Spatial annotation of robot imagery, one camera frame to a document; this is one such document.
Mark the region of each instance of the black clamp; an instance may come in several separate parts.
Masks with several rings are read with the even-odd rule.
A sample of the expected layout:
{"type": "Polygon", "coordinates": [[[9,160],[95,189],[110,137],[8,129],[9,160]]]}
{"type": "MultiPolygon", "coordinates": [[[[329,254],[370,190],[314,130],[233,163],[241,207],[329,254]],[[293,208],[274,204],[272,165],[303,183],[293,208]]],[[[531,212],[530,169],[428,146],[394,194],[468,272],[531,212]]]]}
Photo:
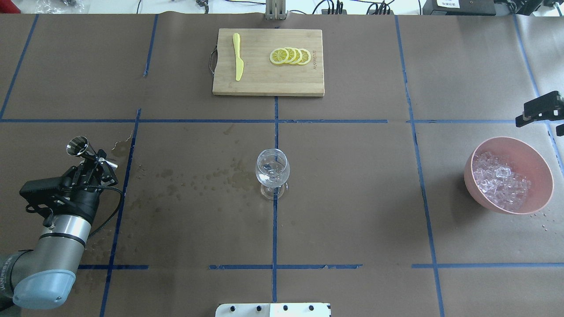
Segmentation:
{"type": "MultiPolygon", "coordinates": [[[[515,118],[516,127],[522,127],[535,121],[564,119],[564,102],[558,91],[551,91],[526,102],[523,107],[523,115],[515,118]]],[[[564,135],[564,124],[556,127],[556,135],[559,137],[564,135]]]]}

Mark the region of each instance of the black cable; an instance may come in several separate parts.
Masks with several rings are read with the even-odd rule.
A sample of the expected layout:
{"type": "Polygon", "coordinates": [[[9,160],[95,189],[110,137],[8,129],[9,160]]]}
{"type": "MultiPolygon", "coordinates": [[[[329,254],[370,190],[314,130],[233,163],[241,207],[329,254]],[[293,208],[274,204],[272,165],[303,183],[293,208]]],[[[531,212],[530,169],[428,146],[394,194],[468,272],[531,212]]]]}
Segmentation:
{"type": "Polygon", "coordinates": [[[208,0],[196,0],[196,4],[200,7],[204,7],[204,14],[208,14],[210,12],[210,7],[208,6],[208,0]]]}
{"type": "Polygon", "coordinates": [[[90,239],[92,236],[94,236],[95,234],[97,234],[98,232],[100,232],[100,230],[102,230],[112,219],[113,217],[120,211],[120,207],[121,205],[124,203],[124,199],[125,199],[125,194],[124,192],[122,192],[121,190],[117,189],[116,187],[108,187],[108,186],[84,186],[82,188],[96,188],[99,190],[111,190],[114,192],[118,192],[120,193],[120,202],[117,203],[117,207],[116,210],[113,211],[113,213],[111,215],[109,215],[108,219],[106,219],[104,221],[104,223],[102,223],[98,228],[96,228],[96,230],[92,231],[89,235],[88,235],[88,239],[90,239]]]}
{"type": "Polygon", "coordinates": [[[325,1],[327,1],[327,4],[329,5],[329,8],[327,9],[327,10],[328,10],[327,13],[330,14],[329,12],[330,12],[330,10],[331,10],[331,3],[333,4],[333,8],[334,8],[334,2],[333,2],[333,0],[321,0],[321,1],[318,3],[318,5],[315,6],[315,9],[314,9],[314,11],[313,11],[311,14],[315,14],[315,11],[317,10],[317,8],[319,8],[319,6],[320,6],[323,2],[325,2],[325,1]]]}
{"type": "Polygon", "coordinates": [[[225,0],[227,2],[239,2],[239,3],[252,3],[254,5],[263,5],[265,6],[266,3],[262,3],[262,2],[254,2],[254,1],[238,1],[238,0],[225,0]]]}
{"type": "Polygon", "coordinates": [[[370,14],[370,9],[372,9],[372,6],[376,6],[376,11],[378,11],[378,3],[371,2],[371,5],[368,7],[368,10],[366,10],[366,14],[370,14]]]}

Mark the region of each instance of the water stain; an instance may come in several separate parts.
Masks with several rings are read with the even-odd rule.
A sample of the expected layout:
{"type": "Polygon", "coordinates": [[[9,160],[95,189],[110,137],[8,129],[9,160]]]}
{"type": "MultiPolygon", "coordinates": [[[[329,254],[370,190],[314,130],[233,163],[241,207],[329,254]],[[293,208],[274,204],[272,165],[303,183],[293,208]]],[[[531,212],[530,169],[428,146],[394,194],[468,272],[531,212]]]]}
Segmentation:
{"type": "Polygon", "coordinates": [[[174,193],[178,191],[178,187],[176,187],[176,185],[170,184],[166,187],[166,190],[169,196],[172,196],[174,193]]]}
{"type": "Polygon", "coordinates": [[[173,170],[171,170],[171,169],[165,169],[161,172],[162,178],[167,178],[167,177],[172,176],[172,175],[173,175],[173,170]]]}
{"type": "Polygon", "coordinates": [[[236,189],[242,189],[245,191],[250,191],[253,188],[258,189],[257,177],[254,173],[248,171],[238,171],[231,177],[233,186],[236,189]]]}
{"type": "Polygon", "coordinates": [[[118,141],[114,144],[112,148],[112,154],[115,157],[126,157],[129,156],[129,150],[131,148],[131,142],[129,140],[133,136],[133,131],[125,141],[118,141]]]}
{"type": "Polygon", "coordinates": [[[225,135],[230,135],[233,132],[233,128],[235,128],[235,124],[231,124],[231,126],[223,132],[225,135]]]}

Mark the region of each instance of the power strip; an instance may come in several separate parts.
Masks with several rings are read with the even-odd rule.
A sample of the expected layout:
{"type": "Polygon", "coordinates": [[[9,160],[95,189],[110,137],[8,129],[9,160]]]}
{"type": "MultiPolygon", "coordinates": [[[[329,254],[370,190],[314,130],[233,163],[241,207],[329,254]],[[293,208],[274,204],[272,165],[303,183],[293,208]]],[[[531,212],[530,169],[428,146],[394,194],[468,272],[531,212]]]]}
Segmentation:
{"type": "MultiPolygon", "coordinates": [[[[321,14],[329,14],[329,10],[328,9],[321,9],[321,14]]],[[[343,9],[343,13],[340,14],[347,14],[347,10],[343,9]]]]}

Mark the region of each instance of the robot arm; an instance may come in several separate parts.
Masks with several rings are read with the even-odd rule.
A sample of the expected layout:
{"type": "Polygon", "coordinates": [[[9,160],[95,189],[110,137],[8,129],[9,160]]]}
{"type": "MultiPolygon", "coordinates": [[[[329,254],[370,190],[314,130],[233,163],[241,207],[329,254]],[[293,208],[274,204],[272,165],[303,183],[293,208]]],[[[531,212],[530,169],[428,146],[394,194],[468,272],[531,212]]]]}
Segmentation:
{"type": "Polygon", "coordinates": [[[67,153],[84,160],[61,177],[32,180],[20,190],[29,203],[26,211],[41,215],[44,229],[35,250],[0,256],[0,310],[12,301],[27,309],[53,309],[67,300],[100,194],[117,184],[117,165],[86,138],[71,140],[67,153]]]}

